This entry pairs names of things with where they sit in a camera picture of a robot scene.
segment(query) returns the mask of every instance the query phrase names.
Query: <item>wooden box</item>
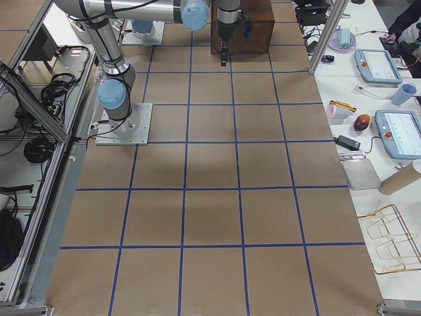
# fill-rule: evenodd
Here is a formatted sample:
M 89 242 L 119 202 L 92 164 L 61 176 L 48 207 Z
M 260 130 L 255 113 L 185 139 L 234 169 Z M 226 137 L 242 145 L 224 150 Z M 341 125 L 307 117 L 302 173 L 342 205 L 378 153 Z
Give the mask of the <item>wooden box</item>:
M 270 38 L 274 29 L 275 18 L 270 0 L 241 0 L 240 9 L 246 17 L 253 20 L 253 31 L 245 38 L 242 28 L 238 28 L 231 40 L 230 55 L 234 54 L 266 54 L 269 50 Z M 210 29 L 210 52 L 219 54 L 221 39 L 216 31 L 218 5 L 214 2 Z

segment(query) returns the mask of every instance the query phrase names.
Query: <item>electronic device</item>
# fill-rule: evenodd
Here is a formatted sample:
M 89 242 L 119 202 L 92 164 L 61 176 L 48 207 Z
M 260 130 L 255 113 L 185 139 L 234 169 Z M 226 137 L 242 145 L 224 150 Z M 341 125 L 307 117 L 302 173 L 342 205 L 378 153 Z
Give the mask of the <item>electronic device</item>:
M 335 56 L 333 55 L 323 55 L 322 56 L 322 63 L 331 64 L 335 61 Z
M 24 61 L 50 61 L 57 51 L 57 44 L 44 24 L 41 24 L 28 48 Z
M 310 44 L 306 45 L 305 49 L 307 50 L 307 53 L 309 55 L 312 55 L 314 51 L 316 50 L 317 41 L 312 41 Z
M 401 75 L 388 51 L 356 49 L 354 59 L 362 79 L 369 84 L 400 84 Z
M 345 137 L 344 135 L 339 135 L 339 137 L 334 137 L 334 141 L 336 145 L 339 145 L 341 147 L 344 147 L 352 151 L 359 150 L 360 145 L 361 145 L 361 143 L 356 142 L 348 137 Z
M 421 158 L 421 124 L 414 112 L 378 110 L 375 119 L 384 147 L 392 158 Z
M 295 16 L 302 26 L 316 26 L 325 24 L 328 20 L 326 13 L 329 5 L 326 0 L 296 0 Z

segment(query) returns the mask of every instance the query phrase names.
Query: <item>yellow object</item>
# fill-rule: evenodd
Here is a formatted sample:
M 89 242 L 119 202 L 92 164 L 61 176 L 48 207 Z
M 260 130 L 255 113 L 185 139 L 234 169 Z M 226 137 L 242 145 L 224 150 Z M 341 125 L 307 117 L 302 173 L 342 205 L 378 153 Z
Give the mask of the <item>yellow object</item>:
M 334 104 L 334 105 L 337 105 L 337 106 L 340 106 L 340 107 L 344 107 L 344 108 L 350 110 L 352 113 L 355 113 L 357 111 L 357 108 L 356 107 L 352 107 L 348 103 L 331 100 L 330 101 L 330 104 Z

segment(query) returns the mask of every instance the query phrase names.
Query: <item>blue tape line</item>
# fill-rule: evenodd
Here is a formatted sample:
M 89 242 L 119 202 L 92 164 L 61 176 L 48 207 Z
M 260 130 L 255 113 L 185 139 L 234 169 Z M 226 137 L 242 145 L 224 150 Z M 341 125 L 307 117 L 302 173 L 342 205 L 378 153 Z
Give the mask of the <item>blue tape line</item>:
M 215 249 L 215 248 L 287 248 L 287 247 L 347 247 L 365 246 L 365 242 L 310 242 L 306 244 L 238 244 L 238 245 L 123 245 L 123 246 L 61 246 L 60 250 L 117 250 L 117 249 Z
M 340 189 L 348 188 L 348 185 L 335 186 L 261 186 L 261 187 L 244 187 L 244 190 L 283 190 L 283 189 Z M 238 188 L 82 188 L 76 189 L 77 192 L 106 192 L 106 191 L 236 191 Z
M 232 104 L 229 103 L 190 103 L 190 105 L 195 107 L 209 107 L 209 106 L 219 106 L 219 107 L 231 107 Z M 323 105 L 323 102 L 279 102 L 279 103 L 236 103 L 236 107 L 256 107 L 261 105 L 273 105 L 273 106 L 286 106 L 286 105 Z M 173 106 L 173 107 L 185 107 L 186 104 L 184 103 L 154 103 L 154 107 L 160 107 L 160 106 Z
M 243 278 L 244 278 L 244 295 L 245 295 L 245 310 L 247 316 L 250 316 L 250 301 L 249 301 L 249 285 L 247 280 L 247 258 L 245 253 L 245 238 L 244 238 L 244 221 L 243 221 L 243 204 L 241 197 L 241 178 L 239 173 L 239 151 L 238 151 L 238 134 L 237 134 L 237 117 L 235 110 L 235 93 L 234 93 L 234 75 L 232 71 L 232 60 L 230 57 L 230 80 L 231 80 L 231 96 L 232 96 L 232 111 L 234 118 L 234 140 L 235 140 L 235 161 L 237 169 L 237 189 L 238 189 L 238 203 L 239 203 L 239 221 L 241 230 L 241 256 L 243 259 Z
M 332 143 L 334 142 L 334 139 L 331 140 L 254 140 L 254 141 L 247 141 L 247 140 L 240 140 L 240 141 L 234 141 L 234 142 L 214 142 L 214 141 L 208 141 L 208 142 L 183 142 L 183 141 L 167 141 L 167 142 L 148 142 L 148 144 L 203 144 L 203 145 L 209 145 L 209 144 L 284 144 L 284 143 Z
M 17 28 L 17 29 L 14 29 L 14 30 L 0 30 L 0 32 L 27 32 L 27 33 L 29 33 L 29 30 Z
M 270 52 L 268 53 L 268 57 L 269 57 L 270 67 L 273 70 L 272 59 L 270 57 Z M 273 80 L 274 88 L 275 88 L 276 101 L 279 104 L 279 95 L 278 95 L 278 89 L 276 87 L 276 80 L 275 80 L 275 74 L 274 73 L 272 73 L 272 80 Z M 278 106 L 278 111 L 279 111 L 279 115 L 280 115 L 280 123 L 281 123 L 282 132 L 284 133 L 284 137 L 285 137 L 285 135 L 286 135 L 286 133 L 285 133 L 285 126 L 284 126 L 284 120 L 282 118 L 282 111 L 281 111 L 281 107 L 280 106 Z M 311 266 L 310 266 L 309 255 L 308 255 L 308 252 L 307 252 L 307 247 L 305 246 L 305 233 L 304 233 L 303 221 L 302 221 L 302 218 L 301 218 L 301 213 L 300 213 L 300 208 L 299 208 L 299 202 L 298 202 L 298 197 L 297 197 L 297 190 L 296 190 L 296 187 L 295 187 L 295 180 L 294 180 L 294 175 L 293 175 L 293 171 L 292 171 L 292 163 L 291 163 L 291 157 L 289 155 L 288 143 L 285 144 L 285 150 L 286 150 L 286 155 L 287 155 L 289 175 L 291 177 L 291 183 L 292 183 L 292 186 L 293 186 L 293 189 L 292 190 L 293 190 L 293 195 L 294 195 L 294 199 L 295 199 L 295 206 L 297 208 L 297 216 L 298 216 L 299 226 L 300 226 L 300 231 L 301 231 L 301 239 L 303 241 L 303 249 L 304 249 L 305 261 L 306 261 L 306 265 L 307 265 L 307 273 L 309 275 L 309 281 L 310 281 L 310 288 L 311 288 L 311 293 L 312 293 L 312 298 L 313 298 L 314 310 L 316 312 L 316 316 L 320 316 L 319 310 L 318 310 L 316 290 L 314 288 L 314 283 L 313 283 L 313 279 L 312 279 L 312 273 L 311 273 Z
M 190 95 L 191 95 L 191 68 L 193 62 L 193 33 L 190 37 L 190 72 L 189 72 L 189 91 L 187 94 L 187 122 L 186 122 L 186 146 L 184 149 L 184 180 L 183 180 L 183 206 L 182 206 L 182 232 L 180 241 L 180 271 L 178 280 L 178 310 L 177 315 L 182 314 L 182 295 L 183 295 L 183 266 L 184 266 L 184 230 L 186 225 L 186 187 L 187 187 L 187 160 L 188 160 L 188 141 L 190 127 Z
M 278 45 L 278 46 L 302 46 L 302 45 Z M 296 72 L 308 72 L 308 69 L 300 69 L 300 70 L 278 70 L 278 71 L 273 71 L 274 74 L 294 74 Z M 142 71 L 137 71 L 137 74 L 227 74 L 228 72 L 226 71 L 148 71 L 148 72 L 142 72 Z M 233 74 L 272 74 L 272 72 L 270 71 L 233 71 Z
M 136 160 L 137 160 L 138 151 L 139 151 L 139 145 L 136 145 L 136 150 L 134 152 L 134 158 L 133 158 L 133 164 L 132 164 L 132 173 L 130 175 L 129 190 L 128 190 L 128 194 L 127 194 L 126 210 L 124 212 L 124 220 L 123 220 L 122 232 L 121 232 L 121 237 L 120 237 L 120 245 L 119 245 L 119 248 L 118 248 L 116 270 L 115 270 L 115 273 L 114 273 L 114 280 L 112 282 L 112 292 L 111 292 L 110 306 L 109 306 L 109 312 L 108 312 L 109 316 L 112 315 L 112 308 L 114 306 L 114 297 L 115 297 L 115 293 L 116 293 L 118 272 L 120 270 L 120 261 L 121 261 L 121 255 L 122 255 L 122 249 L 123 249 L 124 235 L 125 235 L 125 232 L 126 232 L 127 217 L 128 217 L 129 207 L 130 207 L 130 197 L 131 197 L 131 194 L 132 194 L 131 187 L 133 185 L 134 171 L 135 171 L 135 168 L 136 168 Z

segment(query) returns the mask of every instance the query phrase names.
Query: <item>cardboard tube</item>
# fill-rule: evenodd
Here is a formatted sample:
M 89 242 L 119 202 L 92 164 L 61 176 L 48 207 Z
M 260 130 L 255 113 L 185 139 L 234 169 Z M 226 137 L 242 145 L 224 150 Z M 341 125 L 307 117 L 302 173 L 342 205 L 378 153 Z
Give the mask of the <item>cardboard tube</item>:
M 397 190 L 404 188 L 421 178 L 421 159 L 414 160 L 409 165 L 403 167 L 401 170 L 392 174 L 389 178 L 382 181 L 379 191 L 390 196 Z

